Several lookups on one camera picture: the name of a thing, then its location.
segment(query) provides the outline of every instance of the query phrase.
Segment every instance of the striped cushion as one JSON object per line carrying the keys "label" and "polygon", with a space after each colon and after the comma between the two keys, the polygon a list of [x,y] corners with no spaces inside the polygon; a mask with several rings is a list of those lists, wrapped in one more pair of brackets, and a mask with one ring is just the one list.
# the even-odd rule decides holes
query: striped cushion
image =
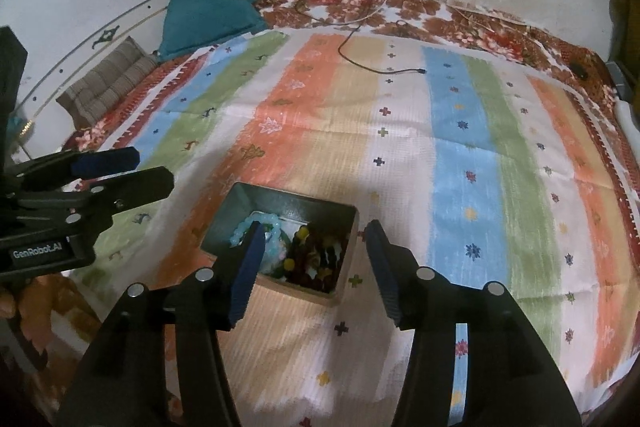
{"label": "striped cushion", "polygon": [[127,37],[57,102],[71,115],[76,129],[91,127],[155,67],[155,59]]}

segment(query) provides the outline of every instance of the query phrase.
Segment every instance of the bed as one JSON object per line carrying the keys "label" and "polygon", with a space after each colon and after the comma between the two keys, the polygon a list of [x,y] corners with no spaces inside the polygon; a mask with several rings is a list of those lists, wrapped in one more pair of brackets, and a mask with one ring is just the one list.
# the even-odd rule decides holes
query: bed
{"label": "bed", "polygon": [[[258,0],[273,29],[160,66],[70,140],[135,146],[140,168],[176,178],[167,200],[118,214],[96,263],[69,275],[84,315],[103,319],[132,282],[163,287],[210,265],[199,245],[233,183],[281,188],[354,204],[361,230],[379,219],[392,243],[452,282],[504,282],[586,417],[640,346],[640,174],[606,68],[508,14],[376,0],[345,51],[427,73],[370,73],[337,55],[348,26],[315,20],[354,20],[363,2]],[[244,425],[390,424],[412,332],[386,318],[365,246],[339,306],[256,286],[245,318],[220,334]],[[59,327],[49,348],[59,364],[31,380],[43,408],[56,408],[95,334],[96,320],[67,322],[74,331]],[[452,419],[465,402],[464,328],[456,355]],[[166,365],[179,416],[171,331]]]}

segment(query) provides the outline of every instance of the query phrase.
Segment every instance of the teal pillow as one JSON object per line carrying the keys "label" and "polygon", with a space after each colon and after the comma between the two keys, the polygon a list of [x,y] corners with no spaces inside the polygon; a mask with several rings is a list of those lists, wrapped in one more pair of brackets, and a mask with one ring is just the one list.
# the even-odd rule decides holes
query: teal pillow
{"label": "teal pillow", "polygon": [[267,29],[255,0],[171,0],[158,48],[160,61]]}

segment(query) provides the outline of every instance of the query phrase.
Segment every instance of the green cross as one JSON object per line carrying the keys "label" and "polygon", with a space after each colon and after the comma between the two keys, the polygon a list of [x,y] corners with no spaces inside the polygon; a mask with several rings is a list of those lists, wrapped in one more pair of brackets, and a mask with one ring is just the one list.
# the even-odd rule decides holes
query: green cross
{"label": "green cross", "polygon": [[357,288],[358,284],[362,284],[362,279],[360,278],[360,276],[356,273],[356,275],[354,275],[353,277],[351,277],[349,279],[349,282],[351,283],[351,287],[352,288]]}

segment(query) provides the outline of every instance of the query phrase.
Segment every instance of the blue stripe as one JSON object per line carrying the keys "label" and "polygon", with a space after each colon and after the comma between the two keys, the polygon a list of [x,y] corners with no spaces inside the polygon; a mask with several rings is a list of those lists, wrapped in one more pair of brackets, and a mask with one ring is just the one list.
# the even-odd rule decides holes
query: blue stripe
{"label": "blue stripe", "polygon": [[[464,286],[507,282],[498,156],[482,102],[458,54],[427,47],[423,53],[436,154],[428,265]],[[456,341],[467,341],[465,325],[458,326]],[[466,374],[466,355],[456,357],[454,393],[465,396]],[[462,399],[452,407],[450,424],[462,419],[464,405]]]}
{"label": "blue stripe", "polygon": [[242,54],[247,48],[247,39],[237,37],[217,47],[210,52],[207,62],[202,69],[151,116],[131,145],[140,151],[140,165],[154,153],[156,147],[169,131],[172,124],[184,113],[189,105],[200,97],[211,84],[215,83],[218,75],[228,66],[229,62]]}

